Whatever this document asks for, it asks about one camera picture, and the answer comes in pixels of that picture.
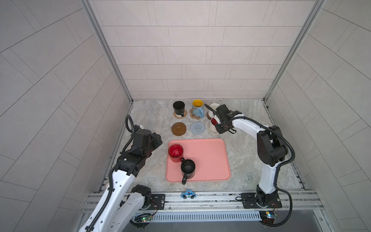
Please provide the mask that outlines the woven rattan round coaster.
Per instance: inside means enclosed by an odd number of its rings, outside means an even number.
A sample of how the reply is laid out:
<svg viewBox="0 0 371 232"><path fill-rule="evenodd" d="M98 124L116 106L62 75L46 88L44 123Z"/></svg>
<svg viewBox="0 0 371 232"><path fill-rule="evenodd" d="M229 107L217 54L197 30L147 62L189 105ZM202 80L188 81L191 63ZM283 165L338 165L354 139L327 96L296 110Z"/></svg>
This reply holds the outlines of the woven rattan round coaster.
<svg viewBox="0 0 371 232"><path fill-rule="evenodd" d="M173 116L176 118L176 119L184 119L186 116L187 116L187 111L184 112L184 115L181 116L181 115L177 115L175 112L173 112Z"/></svg>

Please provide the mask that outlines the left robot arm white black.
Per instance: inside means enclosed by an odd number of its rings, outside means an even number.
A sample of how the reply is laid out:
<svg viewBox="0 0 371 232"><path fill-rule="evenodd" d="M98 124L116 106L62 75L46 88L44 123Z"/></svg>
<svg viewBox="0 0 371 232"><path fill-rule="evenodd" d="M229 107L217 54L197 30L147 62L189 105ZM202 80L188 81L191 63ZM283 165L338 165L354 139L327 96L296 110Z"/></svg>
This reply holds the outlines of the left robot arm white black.
<svg viewBox="0 0 371 232"><path fill-rule="evenodd" d="M128 199L123 198L146 160L162 145L162 139L159 134L135 125L130 115L125 117L125 126L131 137L109 171L108 187L81 232L121 232L140 209L151 205L151 189L146 186L135 186Z"/></svg>

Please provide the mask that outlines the white mug red inside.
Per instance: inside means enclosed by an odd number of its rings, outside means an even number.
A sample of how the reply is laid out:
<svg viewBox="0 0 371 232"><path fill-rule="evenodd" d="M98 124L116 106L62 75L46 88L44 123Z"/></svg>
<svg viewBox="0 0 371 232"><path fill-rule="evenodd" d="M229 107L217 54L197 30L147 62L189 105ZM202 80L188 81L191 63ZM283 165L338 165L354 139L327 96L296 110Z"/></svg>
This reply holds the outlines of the white mug red inside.
<svg viewBox="0 0 371 232"><path fill-rule="evenodd" d="M215 127L216 125L217 125L216 119L211 118L209 128L208 128L209 133L211 133L213 135L219 135L219 132L217 131L217 129Z"/></svg>

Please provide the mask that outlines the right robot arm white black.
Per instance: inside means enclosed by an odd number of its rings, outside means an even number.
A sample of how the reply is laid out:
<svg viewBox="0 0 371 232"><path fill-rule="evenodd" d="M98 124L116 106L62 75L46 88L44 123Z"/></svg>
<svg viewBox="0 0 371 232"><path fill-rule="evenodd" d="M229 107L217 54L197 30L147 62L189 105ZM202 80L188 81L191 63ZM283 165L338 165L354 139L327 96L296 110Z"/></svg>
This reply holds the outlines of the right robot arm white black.
<svg viewBox="0 0 371 232"><path fill-rule="evenodd" d="M289 210L285 219L274 223L271 216L266 215L260 222L264 226L279 227L284 225L290 218L293 208L290 193L277 186L278 174L282 166L289 164L295 159L293 146L285 139L278 126L265 126L251 118L246 117L239 111L231 111L226 105L220 105L216 110L211 106L204 105L213 113L211 119L216 131L223 134L227 131L234 134L235 128L241 129L257 140L258 157L263 162L260 182L257 185L256 195L248 198L246 193L241 194L241 202L250 203L260 208L273 206L274 210L281 207L276 204L279 201L278 192L281 191L288 195Z"/></svg>

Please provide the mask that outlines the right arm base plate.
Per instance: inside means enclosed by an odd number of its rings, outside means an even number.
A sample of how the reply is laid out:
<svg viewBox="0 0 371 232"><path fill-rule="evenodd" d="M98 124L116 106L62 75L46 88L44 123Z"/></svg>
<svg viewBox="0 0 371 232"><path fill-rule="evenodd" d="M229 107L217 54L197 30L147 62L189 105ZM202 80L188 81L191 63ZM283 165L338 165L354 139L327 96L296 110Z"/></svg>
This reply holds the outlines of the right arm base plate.
<svg viewBox="0 0 371 232"><path fill-rule="evenodd" d="M265 193L241 193L235 200L242 202L244 209L282 208L282 203L277 192Z"/></svg>

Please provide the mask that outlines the dark brown wooden coaster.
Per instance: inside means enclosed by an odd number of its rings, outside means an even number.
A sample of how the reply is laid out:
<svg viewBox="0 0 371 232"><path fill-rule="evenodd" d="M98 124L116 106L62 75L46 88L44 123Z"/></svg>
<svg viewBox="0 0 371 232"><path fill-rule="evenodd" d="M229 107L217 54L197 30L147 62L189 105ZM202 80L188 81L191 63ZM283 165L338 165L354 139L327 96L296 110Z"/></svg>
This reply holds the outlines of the dark brown wooden coaster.
<svg viewBox="0 0 371 232"><path fill-rule="evenodd" d="M186 133L186 125L181 122L177 122L172 125L171 131L175 136L182 136Z"/></svg>

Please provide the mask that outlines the yellow inside mug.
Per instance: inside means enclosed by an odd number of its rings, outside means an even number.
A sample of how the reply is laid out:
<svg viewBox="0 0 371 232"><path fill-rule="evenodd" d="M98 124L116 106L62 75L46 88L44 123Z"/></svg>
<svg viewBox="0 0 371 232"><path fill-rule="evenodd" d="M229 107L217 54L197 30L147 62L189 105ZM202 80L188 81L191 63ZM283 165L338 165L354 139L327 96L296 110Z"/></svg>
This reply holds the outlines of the yellow inside mug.
<svg viewBox="0 0 371 232"><path fill-rule="evenodd" d="M205 112L203 109L204 102L202 100L196 99L192 102L192 116L197 118L203 118Z"/></svg>

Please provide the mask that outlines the grey-blue woven round coaster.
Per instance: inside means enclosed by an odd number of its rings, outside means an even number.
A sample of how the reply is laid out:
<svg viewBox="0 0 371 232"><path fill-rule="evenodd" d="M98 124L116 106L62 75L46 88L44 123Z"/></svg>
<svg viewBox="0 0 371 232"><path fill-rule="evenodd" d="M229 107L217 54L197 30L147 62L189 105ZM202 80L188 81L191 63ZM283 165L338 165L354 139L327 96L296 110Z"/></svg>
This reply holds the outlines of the grey-blue woven round coaster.
<svg viewBox="0 0 371 232"><path fill-rule="evenodd" d="M201 122L194 122L191 126L190 126L190 131L195 134L195 135L199 135L199 134L202 134L205 130L205 126L203 123Z"/></svg>

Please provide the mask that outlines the black mug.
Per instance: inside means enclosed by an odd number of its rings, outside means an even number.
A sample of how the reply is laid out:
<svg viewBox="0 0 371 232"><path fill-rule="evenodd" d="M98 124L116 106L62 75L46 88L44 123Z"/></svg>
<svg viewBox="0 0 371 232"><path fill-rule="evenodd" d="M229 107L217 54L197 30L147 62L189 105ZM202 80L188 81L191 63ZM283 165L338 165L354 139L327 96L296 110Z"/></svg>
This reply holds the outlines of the black mug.
<svg viewBox="0 0 371 232"><path fill-rule="evenodd" d="M182 184L185 185L187 180L192 179L195 175L196 164L191 159L181 159L181 171L183 173Z"/></svg>
<svg viewBox="0 0 371 232"><path fill-rule="evenodd" d="M174 113L176 116L185 116L185 103L183 101L176 101L173 103Z"/></svg>

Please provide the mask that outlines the paw shaped cork coaster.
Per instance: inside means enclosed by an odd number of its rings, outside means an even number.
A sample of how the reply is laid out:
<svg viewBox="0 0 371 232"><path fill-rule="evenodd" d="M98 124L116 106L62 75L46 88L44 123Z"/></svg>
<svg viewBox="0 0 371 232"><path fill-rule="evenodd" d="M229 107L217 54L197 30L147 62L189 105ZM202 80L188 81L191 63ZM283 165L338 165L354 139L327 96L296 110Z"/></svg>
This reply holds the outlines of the paw shaped cork coaster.
<svg viewBox="0 0 371 232"><path fill-rule="evenodd" d="M196 119L196 120L200 120L200 119L201 119L201 117L196 117L195 115L193 115L193 109L190 109L190 110L189 110L189 113L190 113L190 117L191 117L192 119Z"/></svg>

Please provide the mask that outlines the black mug front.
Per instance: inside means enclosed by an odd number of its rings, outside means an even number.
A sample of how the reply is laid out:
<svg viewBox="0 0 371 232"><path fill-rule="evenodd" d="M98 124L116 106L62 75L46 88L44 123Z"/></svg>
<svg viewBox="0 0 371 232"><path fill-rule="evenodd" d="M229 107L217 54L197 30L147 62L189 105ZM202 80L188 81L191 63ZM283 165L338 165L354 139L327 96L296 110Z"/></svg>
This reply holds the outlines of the black mug front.
<svg viewBox="0 0 371 232"><path fill-rule="evenodd" d="M196 164L191 159L181 159L181 171L183 173L182 184L185 185L187 180L192 179L195 175Z"/></svg>

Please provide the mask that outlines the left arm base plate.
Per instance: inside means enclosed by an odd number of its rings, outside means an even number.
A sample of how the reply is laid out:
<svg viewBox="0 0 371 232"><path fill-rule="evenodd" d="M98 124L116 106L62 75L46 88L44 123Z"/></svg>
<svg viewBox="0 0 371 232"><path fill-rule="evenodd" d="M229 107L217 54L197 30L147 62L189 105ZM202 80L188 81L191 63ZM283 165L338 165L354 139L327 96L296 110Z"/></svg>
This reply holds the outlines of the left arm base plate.
<svg viewBox="0 0 371 232"><path fill-rule="evenodd" d="M143 207L141 210L163 210L165 205L165 194L152 194L151 202L148 207Z"/></svg>

